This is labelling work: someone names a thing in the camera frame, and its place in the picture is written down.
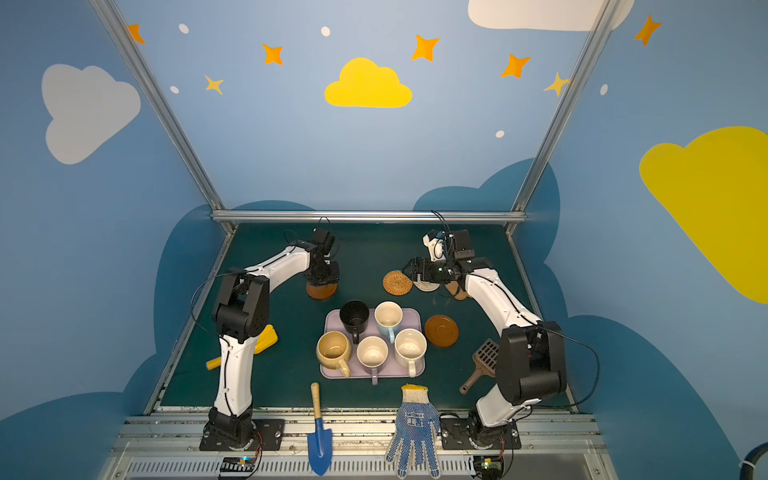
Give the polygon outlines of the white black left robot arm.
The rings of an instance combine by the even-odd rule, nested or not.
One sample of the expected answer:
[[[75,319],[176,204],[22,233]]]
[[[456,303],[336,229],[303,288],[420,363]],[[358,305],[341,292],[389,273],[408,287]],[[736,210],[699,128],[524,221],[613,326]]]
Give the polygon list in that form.
[[[252,423],[252,371],[256,342],[269,323],[270,294],[302,274],[312,286],[336,285],[338,263],[331,259],[335,236],[316,228],[256,265],[226,272],[213,321],[221,347],[219,387],[200,444],[202,451],[249,451],[257,447]]]

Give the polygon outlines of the black mug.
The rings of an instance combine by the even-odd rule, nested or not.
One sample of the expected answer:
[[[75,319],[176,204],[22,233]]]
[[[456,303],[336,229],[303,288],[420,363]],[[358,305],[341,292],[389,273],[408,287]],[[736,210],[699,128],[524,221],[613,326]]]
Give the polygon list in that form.
[[[370,316],[368,306],[360,300],[351,300],[342,306],[339,315],[344,329],[351,335],[352,343],[358,344],[367,328]]]

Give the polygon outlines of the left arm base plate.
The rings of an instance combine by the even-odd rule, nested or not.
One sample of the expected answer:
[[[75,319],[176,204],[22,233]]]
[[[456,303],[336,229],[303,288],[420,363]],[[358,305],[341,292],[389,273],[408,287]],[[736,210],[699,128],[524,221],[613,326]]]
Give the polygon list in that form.
[[[209,420],[201,439],[200,451],[255,452],[280,449],[285,428],[283,419],[233,419],[222,417]]]

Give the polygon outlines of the round woven rattan coaster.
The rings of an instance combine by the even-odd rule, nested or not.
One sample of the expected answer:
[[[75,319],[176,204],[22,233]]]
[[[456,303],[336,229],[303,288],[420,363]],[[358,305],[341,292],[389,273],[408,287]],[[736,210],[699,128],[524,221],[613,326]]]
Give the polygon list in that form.
[[[382,286],[390,295],[404,296],[412,290],[413,282],[401,271],[394,270],[384,276]]]

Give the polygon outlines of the light blue mug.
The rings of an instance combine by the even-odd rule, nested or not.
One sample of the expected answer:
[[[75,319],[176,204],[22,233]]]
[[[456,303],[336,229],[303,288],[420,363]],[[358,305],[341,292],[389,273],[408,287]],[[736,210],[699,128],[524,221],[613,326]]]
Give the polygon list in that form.
[[[380,335],[391,344],[395,343],[403,319],[402,308],[393,301],[381,302],[374,311],[374,318]]]

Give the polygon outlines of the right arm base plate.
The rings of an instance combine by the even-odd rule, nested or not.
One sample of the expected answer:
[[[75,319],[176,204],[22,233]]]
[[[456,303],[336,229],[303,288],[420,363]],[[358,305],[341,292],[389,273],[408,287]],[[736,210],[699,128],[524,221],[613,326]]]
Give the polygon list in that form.
[[[518,450],[520,434],[514,422],[486,427],[478,419],[442,416],[440,439],[444,450]]]

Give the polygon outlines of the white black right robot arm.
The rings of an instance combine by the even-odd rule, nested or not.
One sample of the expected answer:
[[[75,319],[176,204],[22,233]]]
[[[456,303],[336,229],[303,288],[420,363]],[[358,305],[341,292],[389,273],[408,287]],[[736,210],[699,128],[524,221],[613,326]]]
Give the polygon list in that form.
[[[513,417],[567,387],[562,330],[526,308],[484,258],[437,260],[415,257],[402,273],[429,283],[457,282],[474,299],[499,334],[496,385],[470,412],[468,435],[478,446],[501,438]]]

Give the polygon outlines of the brown wooden coaster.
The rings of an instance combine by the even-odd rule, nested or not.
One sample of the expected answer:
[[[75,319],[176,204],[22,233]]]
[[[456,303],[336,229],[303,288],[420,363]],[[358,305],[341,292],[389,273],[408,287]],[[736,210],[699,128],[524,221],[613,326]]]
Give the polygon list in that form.
[[[308,283],[306,285],[306,292],[310,298],[318,301],[324,301],[330,299],[335,295],[338,290],[337,283],[330,283],[325,285],[312,285]]]
[[[459,327],[452,318],[446,315],[434,315],[426,321],[424,334],[431,344],[440,348],[448,348],[458,341]]]

